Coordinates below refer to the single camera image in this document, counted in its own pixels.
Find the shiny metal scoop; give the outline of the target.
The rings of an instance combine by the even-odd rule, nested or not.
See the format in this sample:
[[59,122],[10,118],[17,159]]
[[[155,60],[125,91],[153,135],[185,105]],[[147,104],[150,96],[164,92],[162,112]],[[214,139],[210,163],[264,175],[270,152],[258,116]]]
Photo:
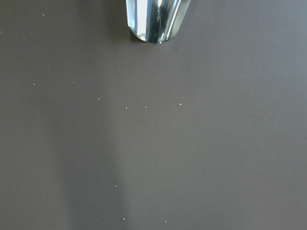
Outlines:
[[177,34],[190,0],[126,0],[127,24],[141,41],[162,44]]

